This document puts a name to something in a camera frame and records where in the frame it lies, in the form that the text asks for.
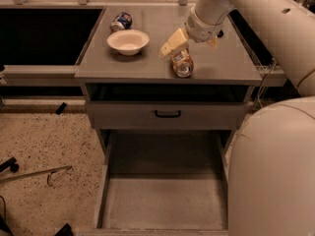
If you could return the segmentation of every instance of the bowl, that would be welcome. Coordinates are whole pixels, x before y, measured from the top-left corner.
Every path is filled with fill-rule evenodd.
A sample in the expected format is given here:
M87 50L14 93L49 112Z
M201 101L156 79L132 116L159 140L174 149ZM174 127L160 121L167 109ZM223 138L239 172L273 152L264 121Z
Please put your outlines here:
M149 37L142 31L124 29L110 35L107 43L120 54L132 56L145 47L149 43L149 40Z

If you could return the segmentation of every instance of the floor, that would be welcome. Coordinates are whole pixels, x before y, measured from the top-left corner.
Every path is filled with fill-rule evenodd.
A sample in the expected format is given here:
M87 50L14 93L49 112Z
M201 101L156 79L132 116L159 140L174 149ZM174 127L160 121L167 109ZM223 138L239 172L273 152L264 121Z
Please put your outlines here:
M55 235L66 223L74 233L91 230L104 156L87 115L0 113L0 132L0 163L14 156L20 165L0 179L72 166L54 173L52 186L47 174L0 183L14 235Z

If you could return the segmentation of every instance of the open drawer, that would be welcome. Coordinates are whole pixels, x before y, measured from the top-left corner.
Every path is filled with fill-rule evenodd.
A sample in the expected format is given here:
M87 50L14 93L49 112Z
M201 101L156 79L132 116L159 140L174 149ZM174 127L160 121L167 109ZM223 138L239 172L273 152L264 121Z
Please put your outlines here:
M217 137L201 131L110 134L94 227L226 232Z

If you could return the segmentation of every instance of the countertop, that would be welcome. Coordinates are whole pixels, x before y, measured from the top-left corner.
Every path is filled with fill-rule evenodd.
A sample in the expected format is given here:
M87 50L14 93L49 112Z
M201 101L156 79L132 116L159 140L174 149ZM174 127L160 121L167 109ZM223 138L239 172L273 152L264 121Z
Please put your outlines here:
M101 82L104 79L133 82L173 84L214 84L258 86L261 77L242 45L233 25L226 18L224 36L218 48L190 40L190 55L195 68L190 78L178 78L171 69L170 59L160 59L159 49L179 28L184 27L190 6L178 5L109 5L95 31L88 50L77 67L76 78ZM123 56L111 49L106 40L111 34L110 23L120 12L133 17L132 29L150 37L150 43L135 56Z

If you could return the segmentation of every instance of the closed drawer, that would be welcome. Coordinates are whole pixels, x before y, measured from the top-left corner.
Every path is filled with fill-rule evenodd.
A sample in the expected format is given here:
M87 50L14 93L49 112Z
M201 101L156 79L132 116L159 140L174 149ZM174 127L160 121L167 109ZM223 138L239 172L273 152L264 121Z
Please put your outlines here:
M234 130L246 104L95 104L87 111L96 129Z

